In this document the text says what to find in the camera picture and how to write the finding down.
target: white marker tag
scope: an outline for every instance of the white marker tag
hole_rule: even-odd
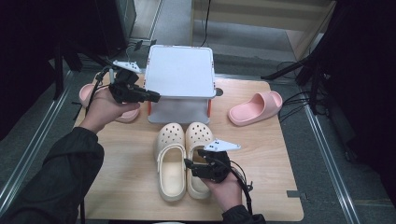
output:
[[[219,151],[230,151],[230,150],[237,150],[241,149],[240,145],[234,144],[234,143],[229,143],[223,140],[220,140],[218,138],[215,139],[212,143],[209,145],[206,145],[204,147],[204,150],[206,151],[214,151],[214,152],[219,152]]]

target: human hand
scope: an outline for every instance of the human hand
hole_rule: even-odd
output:
[[[221,183],[204,178],[201,180],[210,189],[223,212],[242,204],[242,189],[233,173],[229,173]]]
[[[90,110],[79,127],[98,133],[109,122],[120,117],[123,113],[136,110],[139,103],[118,104],[108,88],[97,91],[90,105]]]

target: gray floor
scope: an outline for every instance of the gray floor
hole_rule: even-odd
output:
[[[190,44],[190,13],[191,1],[163,0],[158,22],[151,38],[156,39],[157,44],[188,46]],[[193,45],[201,46],[204,37],[203,24],[201,21],[196,21],[194,27]],[[260,80],[260,75],[269,75],[276,69],[287,65],[286,62],[295,61],[283,30],[210,22],[205,45],[212,48],[215,53],[215,71],[218,77]],[[145,64],[144,57],[147,53],[143,51],[147,50],[141,49],[139,52],[131,53],[132,61],[136,59],[139,65]],[[84,62],[81,74],[76,72],[69,74],[71,85],[67,90],[68,96],[56,119],[50,124],[45,140],[38,144],[39,150],[35,155],[35,162],[32,163],[31,169],[21,183],[22,186],[39,169],[41,160],[50,146],[60,136],[71,130],[74,123],[73,117],[79,109],[72,102],[77,100],[79,88],[91,82],[99,69],[97,66],[90,65],[91,63]],[[300,92],[300,87],[288,78],[293,76],[294,74],[288,74],[287,77],[270,82],[271,88],[280,92],[284,99],[291,97]],[[4,167],[4,171],[0,173],[2,186],[6,185],[24,149],[29,147],[35,131],[39,129],[41,121],[46,117],[48,108],[51,108],[52,94],[53,86],[40,97],[7,138],[0,143],[1,152],[6,155],[0,158]],[[296,107],[297,105],[284,106],[280,117],[284,118]],[[329,167],[324,160],[328,157],[324,155],[326,151],[323,150],[323,142],[319,142],[320,136],[317,136],[313,130],[309,112],[307,113],[307,110],[303,108],[281,122],[304,209],[304,219],[295,223],[396,223],[395,209],[383,190],[378,175],[364,164],[354,164],[346,160],[343,144],[329,118],[317,116],[314,119],[318,122],[321,133],[325,137],[326,144],[324,145],[329,147],[331,158],[336,165],[336,172],[342,177],[341,183],[345,184],[346,193],[350,196],[352,209],[356,210],[358,219],[348,222],[346,217],[348,212],[343,210],[342,200],[337,193],[339,191],[336,190],[336,184],[339,181],[334,182],[332,173],[329,173],[334,168]],[[107,222],[107,220],[88,221],[88,223]]]

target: shoe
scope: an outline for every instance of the shoe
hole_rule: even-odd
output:
[[[215,137],[210,129],[201,122],[190,124],[186,131],[187,159],[197,164],[206,164],[206,160],[198,155],[197,149],[213,142]],[[191,170],[187,171],[187,189],[194,199],[205,199],[210,196],[210,190],[199,177],[192,176]]]
[[[81,88],[79,91],[78,99],[81,105],[84,108],[87,108],[88,104],[90,103],[91,94],[94,88],[94,84],[87,84]],[[137,115],[139,114],[139,109],[131,110],[123,113],[121,117],[116,118],[116,121],[121,123],[129,123],[134,120]]]
[[[250,101],[231,108],[228,118],[237,126],[246,126],[276,115],[282,103],[282,97],[276,91],[259,92]]]
[[[158,186],[165,201],[180,200],[186,193],[186,149],[184,133],[177,123],[165,125],[158,133],[154,148]]]

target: beige clog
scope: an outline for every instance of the beige clog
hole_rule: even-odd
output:
[[[186,193],[186,149],[184,132],[177,123],[166,124],[158,133],[154,148],[161,197],[168,202],[180,200]]]
[[[213,133],[205,124],[201,122],[192,123],[186,131],[187,159],[194,163],[206,164],[205,159],[198,155],[197,149],[204,149],[204,146],[214,140]],[[199,177],[192,176],[190,169],[187,171],[187,189],[194,199],[205,199],[210,196],[209,188]]]

